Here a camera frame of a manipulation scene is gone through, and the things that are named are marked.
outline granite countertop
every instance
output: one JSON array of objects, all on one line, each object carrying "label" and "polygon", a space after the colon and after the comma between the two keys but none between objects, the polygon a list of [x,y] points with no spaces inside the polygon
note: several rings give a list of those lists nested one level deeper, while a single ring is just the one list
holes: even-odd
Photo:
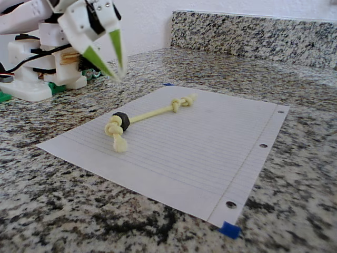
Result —
[{"label": "granite countertop", "polygon": [[[35,145],[164,83],[290,105],[232,240]],[[0,252],[335,252],[337,72],[167,48],[121,84],[0,104]]]}]

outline white plastic part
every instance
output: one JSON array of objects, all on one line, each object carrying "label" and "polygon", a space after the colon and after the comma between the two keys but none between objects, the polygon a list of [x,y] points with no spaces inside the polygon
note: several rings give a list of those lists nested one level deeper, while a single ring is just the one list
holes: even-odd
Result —
[{"label": "white plastic part", "polygon": [[[36,55],[31,53],[32,48],[40,48],[39,40],[21,40],[10,42],[8,44],[9,62],[13,65],[17,65],[21,61]],[[54,57],[52,55],[49,55],[43,58],[29,61],[25,63],[23,67],[35,67],[37,69],[50,70],[54,69],[56,65]]]},{"label": "white plastic part", "polygon": [[4,10],[20,3],[26,3],[30,0],[0,0],[0,13]]},{"label": "white plastic part", "polygon": [[54,13],[64,13],[66,9],[76,1],[77,0],[60,0],[56,6],[53,6],[50,0],[47,0]]},{"label": "white plastic part", "polygon": [[45,74],[44,80],[48,82],[53,82],[57,86],[74,86],[74,84],[82,76],[82,72],[78,71],[79,55],[80,54],[73,48],[67,48],[60,52],[54,53],[53,56],[56,65],[56,74]]},{"label": "white plastic part", "polygon": [[[120,22],[116,16],[113,1],[112,0],[95,0],[94,7],[97,13],[98,20],[100,24],[104,27],[107,33],[113,32],[115,30],[120,30]],[[120,78],[124,78],[127,70],[127,58],[123,43],[123,38],[121,36],[121,50],[122,50],[122,66],[118,65],[118,75]]]},{"label": "white plastic part", "polygon": [[12,83],[1,83],[0,89],[7,94],[18,99],[36,102],[52,97],[52,90],[48,83],[37,81],[28,83],[26,81],[15,79]]},{"label": "white plastic part", "polygon": [[31,0],[11,13],[0,16],[0,34],[31,32],[38,29],[39,22],[52,14],[52,9],[45,0]]},{"label": "white plastic part", "polygon": [[107,32],[121,28],[111,0],[96,0],[94,1],[94,7],[98,20]]},{"label": "white plastic part", "polygon": [[39,23],[38,29],[42,45],[63,46],[69,43],[59,24]]},{"label": "white plastic part", "polygon": [[81,54],[89,46],[94,46],[93,41],[99,38],[91,28],[89,16],[84,0],[79,0],[71,5],[58,19],[71,45]]},{"label": "white plastic part", "polygon": [[80,89],[86,86],[86,84],[86,77],[82,75],[76,82],[67,84],[66,87],[67,89]]}]

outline rope toy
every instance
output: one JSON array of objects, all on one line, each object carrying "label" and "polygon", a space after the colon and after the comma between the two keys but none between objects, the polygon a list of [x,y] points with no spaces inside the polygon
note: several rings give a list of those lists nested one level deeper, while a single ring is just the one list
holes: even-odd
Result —
[{"label": "rope toy", "polygon": [[109,123],[105,125],[105,133],[108,136],[114,138],[113,147],[117,153],[126,152],[127,141],[122,138],[122,134],[123,132],[126,131],[126,129],[130,126],[130,124],[151,118],[164,112],[173,111],[174,113],[176,113],[181,106],[192,106],[196,98],[197,94],[193,93],[181,99],[173,99],[171,105],[169,106],[151,112],[147,112],[132,118],[129,118],[127,114],[124,112],[116,112],[109,119]]}]

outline knot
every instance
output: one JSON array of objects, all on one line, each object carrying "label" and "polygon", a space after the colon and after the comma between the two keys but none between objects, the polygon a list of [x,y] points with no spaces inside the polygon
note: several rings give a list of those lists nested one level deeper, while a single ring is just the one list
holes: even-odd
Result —
[{"label": "knot", "polygon": [[179,109],[179,107],[180,107],[180,105],[181,105],[181,101],[179,99],[172,100],[171,106],[173,108],[173,112],[177,112],[178,109]]},{"label": "knot", "polygon": [[182,106],[192,106],[193,105],[193,99],[189,96],[185,96],[182,99],[184,99],[186,102],[182,104]]},{"label": "knot", "polygon": [[108,136],[113,136],[114,134],[123,134],[123,129],[121,128],[122,119],[119,116],[112,116],[109,123],[105,126],[105,133]]},{"label": "knot", "polygon": [[105,133],[112,137],[114,134],[119,134],[119,135],[122,135],[123,134],[123,129],[116,125],[116,123],[108,123],[106,126],[105,126]]}]

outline speckled granite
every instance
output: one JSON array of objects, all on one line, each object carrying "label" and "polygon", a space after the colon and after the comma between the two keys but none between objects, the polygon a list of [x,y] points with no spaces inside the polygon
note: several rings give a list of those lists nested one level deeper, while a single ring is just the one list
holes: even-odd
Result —
[{"label": "speckled granite", "polygon": [[[335,252],[334,70],[165,49],[132,57],[125,81],[0,105],[0,252]],[[231,240],[214,226],[35,145],[171,82],[290,105]]]},{"label": "speckled granite", "polygon": [[337,70],[337,23],[176,11],[171,45]]}]

